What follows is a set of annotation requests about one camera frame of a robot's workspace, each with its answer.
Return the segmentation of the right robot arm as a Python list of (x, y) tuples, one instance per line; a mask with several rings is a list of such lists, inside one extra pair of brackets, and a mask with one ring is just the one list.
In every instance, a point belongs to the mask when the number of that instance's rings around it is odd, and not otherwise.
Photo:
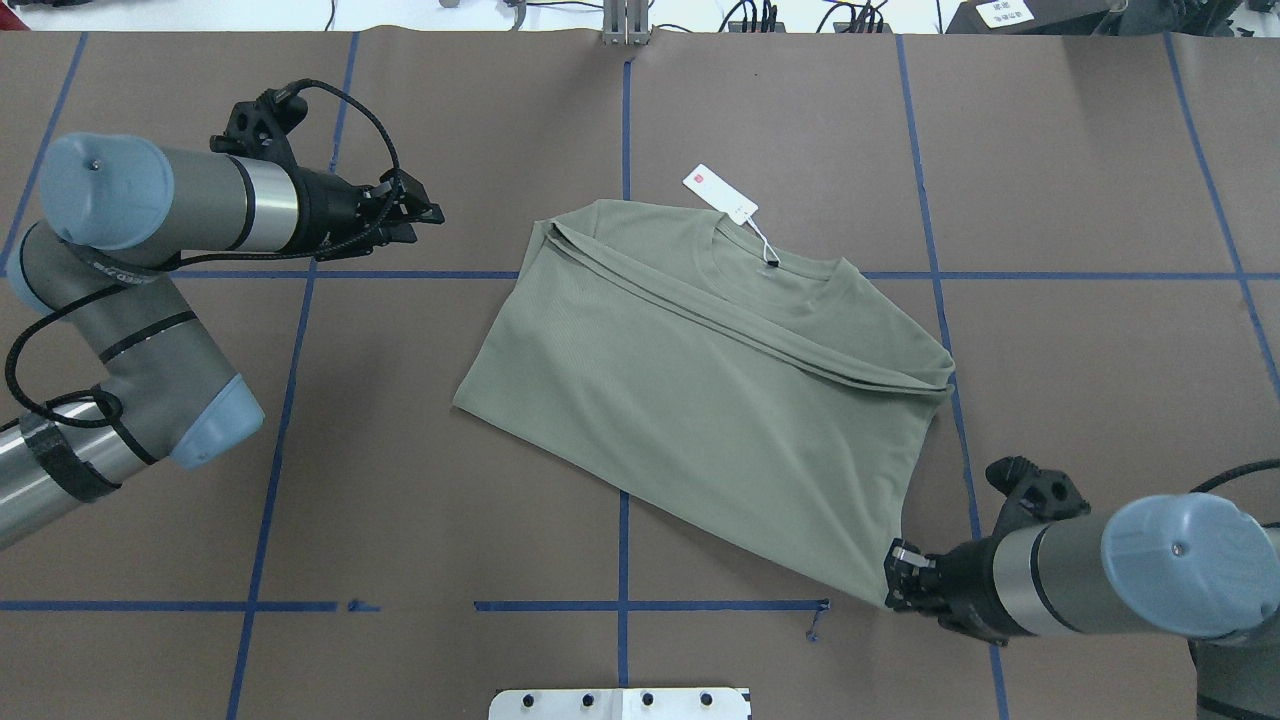
[(1005, 647), (1023, 637), (1165, 634), (1187, 642), (1199, 719), (1277, 716), (1277, 529), (1204, 493), (1107, 515), (1020, 523), (884, 556), (895, 612)]

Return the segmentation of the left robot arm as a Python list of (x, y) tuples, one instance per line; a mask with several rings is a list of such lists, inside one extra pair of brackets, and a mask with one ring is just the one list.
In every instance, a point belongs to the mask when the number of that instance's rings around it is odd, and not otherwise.
[[(38, 320), (3, 379), (22, 414), (3, 428), (3, 546), (116, 492), (163, 460), (195, 469), (259, 432), (264, 410), (172, 279), (212, 260), (320, 263), (412, 243), (444, 220), (398, 167), (374, 184), (301, 167), (268, 129), (206, 151), (131, 135), (70, 133), (47, 150), (44, 217), (5, 273)], [(70, 324), (101, 364), (87, 389), (38, 401), (18, 363), (41, 331)]]

